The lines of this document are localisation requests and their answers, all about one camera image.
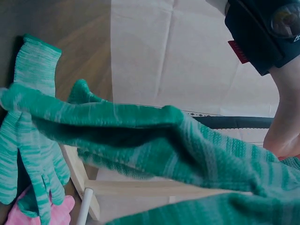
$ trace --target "white paper backdrop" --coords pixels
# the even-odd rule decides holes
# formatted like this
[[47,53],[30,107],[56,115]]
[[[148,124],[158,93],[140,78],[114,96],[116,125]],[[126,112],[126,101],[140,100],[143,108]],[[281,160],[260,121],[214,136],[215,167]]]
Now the white paper backdrop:
[[115,102],[274,116],[271,77],[241,65],[224,16],[205,0],[112,0]]

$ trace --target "lens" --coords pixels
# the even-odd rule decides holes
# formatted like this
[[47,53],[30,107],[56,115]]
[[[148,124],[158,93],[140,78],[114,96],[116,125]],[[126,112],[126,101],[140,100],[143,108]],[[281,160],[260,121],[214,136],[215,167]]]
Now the lens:
[[279,8],[271,20],[271,28],[279,38],[292,38],[300,34],[300,4]]

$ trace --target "headlamp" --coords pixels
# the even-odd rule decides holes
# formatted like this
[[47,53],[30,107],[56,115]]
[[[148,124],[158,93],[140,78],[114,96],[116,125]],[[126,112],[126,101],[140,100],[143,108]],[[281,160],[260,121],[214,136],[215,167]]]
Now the headlamp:
[[300,55],[300,0],[229,0],[228,4],[225,24],[261,75]]

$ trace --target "black strap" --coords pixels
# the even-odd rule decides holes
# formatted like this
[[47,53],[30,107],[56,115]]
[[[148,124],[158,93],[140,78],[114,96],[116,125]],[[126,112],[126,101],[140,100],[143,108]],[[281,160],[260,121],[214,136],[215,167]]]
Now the black strap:
[[195,120],[211,129],[239,129],[257,128],[268,129],[273,118],[267,117],[241,117],[241,116],[203,116],[194,117]]

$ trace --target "skin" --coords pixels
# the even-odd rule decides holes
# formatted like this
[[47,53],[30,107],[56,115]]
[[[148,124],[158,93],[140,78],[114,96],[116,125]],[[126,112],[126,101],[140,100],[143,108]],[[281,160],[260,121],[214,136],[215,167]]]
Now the skin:
[[300,56],[270,74],[278,88],[279,105],[263,147],[279,159],[300,158]]

